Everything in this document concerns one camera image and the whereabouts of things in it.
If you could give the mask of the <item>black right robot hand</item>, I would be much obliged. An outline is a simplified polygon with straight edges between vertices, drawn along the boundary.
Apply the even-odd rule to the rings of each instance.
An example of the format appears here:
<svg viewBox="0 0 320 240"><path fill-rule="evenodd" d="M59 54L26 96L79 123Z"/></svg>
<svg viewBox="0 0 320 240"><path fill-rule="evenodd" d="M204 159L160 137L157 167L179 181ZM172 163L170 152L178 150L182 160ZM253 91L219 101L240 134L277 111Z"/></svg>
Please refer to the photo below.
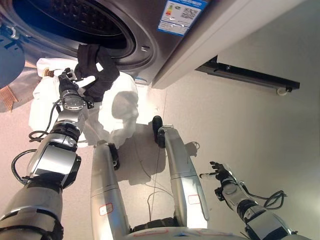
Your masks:
<svg viewBox="0 0 320 240"><path fill-rule="evenodd" d="M232 171L225 165L210 161L209 164L211 165L211 168L213 169L210 173L200 173L199 178L202 180L218 180L221 184L223 184L226 181L231 181L232 183L237 183L237 180L232 173Z"/></svg>

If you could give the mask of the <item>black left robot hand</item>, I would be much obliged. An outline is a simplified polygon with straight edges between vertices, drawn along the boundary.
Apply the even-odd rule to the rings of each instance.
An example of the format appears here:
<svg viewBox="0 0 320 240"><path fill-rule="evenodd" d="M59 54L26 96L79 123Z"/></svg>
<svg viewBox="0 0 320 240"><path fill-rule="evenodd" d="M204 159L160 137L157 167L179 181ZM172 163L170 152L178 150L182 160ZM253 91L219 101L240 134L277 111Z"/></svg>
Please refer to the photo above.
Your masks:
<svg viewBox="0 0 320 240"><path fill-rule="evenodd" d="M58 76L59 80L59 95L63 97L68 93L75 93L79 89L86 89L96 81L94 76L85 78L77 78L75 72L71 68L65 68L64 71Z"/></svg>

